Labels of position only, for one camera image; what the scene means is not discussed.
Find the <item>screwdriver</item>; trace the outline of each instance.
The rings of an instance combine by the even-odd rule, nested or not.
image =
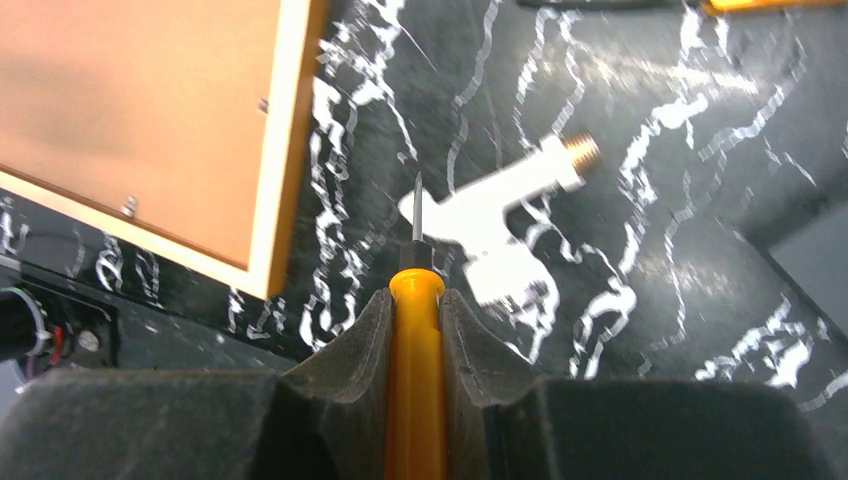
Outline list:
[[[394,336],[389,367],[385,478],[448,476],[439,298],[445,283],[433,271],[433,247],[424,242],[421,173],[415,179],[412,241],[400,254],[389,282],[394,297]]]

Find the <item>metal screw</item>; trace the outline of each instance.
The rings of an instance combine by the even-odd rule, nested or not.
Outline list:
[[[136,211],[137,208],[138,208],[138,200],[136,200],[135,197],[130,195],[129,197],[127,197],[126,205],[121,207],[121,213],[123,213],[124,216],[126,216],[126,217],[135,218],[135,211]]]
[[[100,348],[100,340],[97,339],[97,335],[88,330],[80,332],[77,337],[77,344],[89,352],[96,352]]]

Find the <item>orange object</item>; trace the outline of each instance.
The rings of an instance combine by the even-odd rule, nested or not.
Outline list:
[[[845,0],[710,0],[704,10],[710,15],[723,15],[744,10],[786,8],[795,6],[827,6],[844,3]]]
[[[446,479],[447,409],[436,273],[410,268],[389,283],[395,299],[385,478]]]

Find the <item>black countertop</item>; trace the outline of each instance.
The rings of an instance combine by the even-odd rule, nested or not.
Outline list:
[[[767,383],[848,478],[848,342],[760,253],[844,193],[843,11],[350,0],[325,39],[282,296],[250,298],[13,196],[7,254],[302,361],[395,272],[410,236],[398,205],[420,171],[440,203],[425,234],[466,239],[434,242],[440,273],[528,361],[577,378]],[[480,245],[467,238],[495,238],[481,232],[503,202],[451,195],[583,130],[603,163],[570,192],[556,168],[533,179],[549,188],[505,216],[514,254],[490,255],[499,273],[470,285]],[[479,305],[528,292],[520,311]]]

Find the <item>wooden frame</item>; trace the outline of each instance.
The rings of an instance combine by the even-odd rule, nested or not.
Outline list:
[[[250,254],[240,268],[159,235],[114,212],[0,167],[0,188],[107,231],[240,291],[268,298],[282,291],[311,121],[312,81],[326,0],[281,0],[269,111],[259,163]]]

